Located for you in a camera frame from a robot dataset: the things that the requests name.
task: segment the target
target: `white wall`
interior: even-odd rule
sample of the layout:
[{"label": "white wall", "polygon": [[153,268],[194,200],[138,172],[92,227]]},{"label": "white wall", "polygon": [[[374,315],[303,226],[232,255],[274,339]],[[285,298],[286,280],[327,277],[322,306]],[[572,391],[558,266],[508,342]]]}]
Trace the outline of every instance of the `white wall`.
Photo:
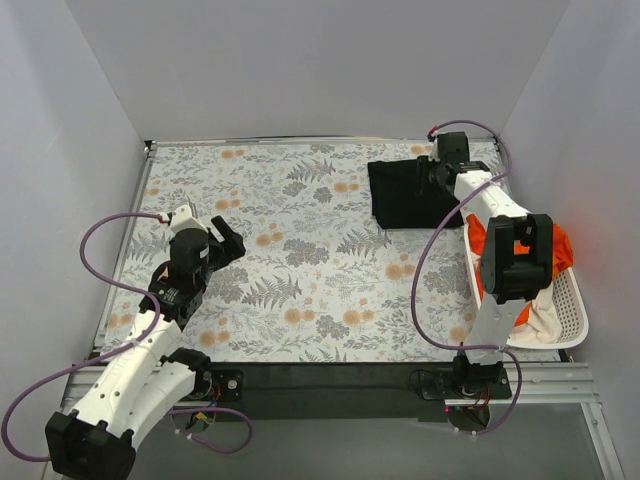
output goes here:
[{"label": "white wall", "polygon": [[[83,232],[127,210],[142,144],[63,0],[0,0],[0,413],[25,387],[89,351],[106,287],[87,274]],[[91,243],[111,272],[123,225]],[[35,392],[10,425],[46,454],[65,380]],[[40,478],[0,445],[2,478]]]},{"label": "white wall", "polygon": [[627,478],[640,478],[640,0],[572,0],[504,129],[514,190],[565,227],[591,365]]},{"label": "white wall", "polygon": [[568,0],[67,0],[143,138],[502,128]]}]

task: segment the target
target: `floral fabric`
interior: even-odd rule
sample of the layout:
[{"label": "floral fabric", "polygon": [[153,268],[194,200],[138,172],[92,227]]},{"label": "floral fabric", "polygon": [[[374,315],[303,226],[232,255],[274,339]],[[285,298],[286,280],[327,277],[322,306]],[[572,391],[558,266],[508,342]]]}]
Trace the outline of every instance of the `floral fabric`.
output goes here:
[{"label": "floral fabric", "polygon": [[[247,254],[213,274],[205,300],[175,345],[214,361],[448,361],[415,332],[409,293],[432,230],[382,231],[371,216],[367,162],[415,158],[427,145],[250,144],[158,149],[141,211],[188,201],[200,218],[223,218]],[[491,143],[474,160],[501,168]],[[146,286],[168,258],[170,231],[138,220],[121,280]],[[103,350],[120,344],[138,295],[118,291]],[[425,331],[459,343],[473,325],[462,229],[447,230],[425,263],[418,290]],[[517,351],[557,360],[554,351]]]}]

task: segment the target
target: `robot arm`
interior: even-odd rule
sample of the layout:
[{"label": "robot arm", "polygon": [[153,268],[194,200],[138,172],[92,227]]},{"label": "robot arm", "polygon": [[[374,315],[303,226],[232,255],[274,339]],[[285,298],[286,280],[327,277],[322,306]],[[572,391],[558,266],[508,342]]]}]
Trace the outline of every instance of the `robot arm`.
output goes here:
[{"label": "robot arm", "polygon": [[[426,162],[437,162],[428,174]],[[419,189],[430,182],[463,200],[491,178],[486,165],[470,160],[463,132],[437,135],[431,155],[418,157]],[[476,194],[467,207],[487,236],[480,263],[485,295],[465,345],[504,347],[526,302],[551,284],[553,222],[548,215],[531,214],[496,184]],[[529,253],[515,254],[516,242],[528,246]],[[454,360],[461,365],[462,383],[491,383],[502,369],[499,350],[469,350],[462,357]]]},{"label": "robot arm", "polygon": [[[207,387],[205,354],[180,348],[163,355],[202,304],[211,274],[244,256],[242,237],[216,217],[212,223],[224,239],[218,241],[191,205],[162,217],[175,235],[170,260],[156,269],[149,285],[160,303],[160,321],[136,343],[155,316],[145,297],[127,336],[135,345],[112,358],[69,415],[54,413],[45,428],[54,470],[72,478],[126,478],[153,426],[181,398]],[[158,362],[163,366],[149,381]]]}]

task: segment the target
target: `white plastic basket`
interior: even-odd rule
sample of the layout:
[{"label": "white plastic basket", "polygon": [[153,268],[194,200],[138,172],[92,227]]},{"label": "white plastic basket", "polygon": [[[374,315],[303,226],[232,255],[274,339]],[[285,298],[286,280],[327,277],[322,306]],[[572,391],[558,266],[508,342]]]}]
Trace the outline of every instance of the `white plastic basket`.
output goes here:
[{"label": "white plastic basket", "polygon": [[[476,282],[471,247],[469,245],[469,224],[464,225],[464,245],[467,258],[467,275],[471,285],[471,293],[476,303],[476,308],[480,308],[480,292]],[[530,348],[534,350],[558,350],[561,348],[571,348],[580,345],[589,332],[589,320],[587,312],[582,303],[580,290],[573,269],[568,268],[561,272],[553,281],[553,304],[558,313],[558,320],[562,325],[562,334],[556,343],[523,343],[513,340],[509,336],[507,345],[517,348]]]}]

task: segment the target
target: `black cloth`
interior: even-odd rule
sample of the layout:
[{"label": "black cloth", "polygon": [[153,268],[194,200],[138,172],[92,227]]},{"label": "black cloth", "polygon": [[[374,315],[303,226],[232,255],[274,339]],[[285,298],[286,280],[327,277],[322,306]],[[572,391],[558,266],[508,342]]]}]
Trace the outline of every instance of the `black cloth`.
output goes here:
[{"label": "black cloth", "polygon": [[[417,160],[397,162],[370,162],[369,183],[373,216],[383,229],[436,228],[442,219],[458,205],[458,200],[446,189],[425,182],[424,191],[417,196]],[[426,165],[427,173],[436,167]],[[446,228],[462,225],[458,212]]]}]

